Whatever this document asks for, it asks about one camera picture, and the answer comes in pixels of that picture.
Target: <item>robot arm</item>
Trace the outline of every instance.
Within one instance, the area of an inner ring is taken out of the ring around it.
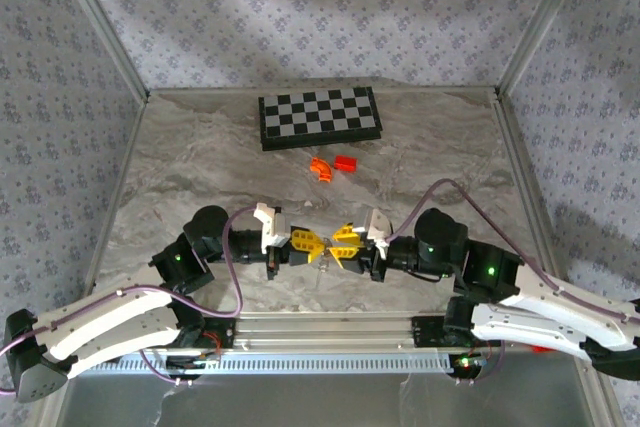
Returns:
[[[281,264],[306,264],[327,250],[343,269],[368,272],[378,282],[388,269],[431,282],[454,276],[459,296],[450,300],[446,315],[413,319],[416,347],[521,342],[640,380],[639,302],[610,301],[549,276],[542,281],[520,257],[468,239],[466,226],[437,209],[420,215],[413,237],[392,241],[390,222],[374,209],[336,232],[334,240],[346,246],[325,245],[308,229],[290,226],[279,208],[258,204],[254,216],[263,224],[260,231],[229,232],[231,260],[264,262],[269,280]],[[37,319],[26,310],[10,315],[5,351],[18,400],[42,398],[98,363],[144,348],[233,347],[233,336],[223,333],[233,332],[234,319],[205,318],[175,300],[214,279],[208,265],[225,261],[228,219],[220,207],[200,209],[149,267]],[[552,289],[554,283],[560,290]]]

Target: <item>marble surface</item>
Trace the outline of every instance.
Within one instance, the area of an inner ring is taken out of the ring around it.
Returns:
[[[422,193],[451,177],[528,252],[534,244],[491,107],[438,92],[376,93],[382,139],[262,152],[257,96],[269,92],[176,92],[152,95],[136,141],[124,194],[98,282],[146,265],[180,234],[204,205],[228,212],[261,201],[280,205],[294,225],[329,237],[364,206],[377,206],[400,225]],[[354,174],[320,183],[313,156],[358,159]],[[497,234],[448,187],[428,205],[469,226],[470,236],[504,246]],[[246,215],[236,228],[259,228]],[[195,298],[230,309],[235,298],[224,265]],[[389,272],[384,284],[341,271],[320,276],[314,266],[283,266],[272,282],[263,265],[237,266],[245,312],[442,311],[451,281],[437,285]]]

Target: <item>patterned wallpaper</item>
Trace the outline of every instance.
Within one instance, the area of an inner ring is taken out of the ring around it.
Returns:
[[[512,94],[571,280],[640,297],[640,0],[566,0]],[[613,381],[628,425],[640,385]]]
[[[0,8],[4,319],[80,295],[138,106],[75,0]],[[0,398],[0,425],[24,425],[27,412]]]
[[[539,0],[101,0],[147,88],[496,85]]]

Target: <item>red block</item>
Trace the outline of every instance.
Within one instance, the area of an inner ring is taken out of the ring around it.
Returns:
[[[356,163],[357,160],[353,157],[347,157],[346,155],[336,155],[336,161],[333,164],[333,167],[336,170],[343,170],[345,172],[355,172],[356,171]]]

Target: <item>black and white checkerboard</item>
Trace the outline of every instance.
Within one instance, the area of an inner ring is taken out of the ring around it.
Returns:
[[[371,87],[259,98],[262,150],[379,139]]]

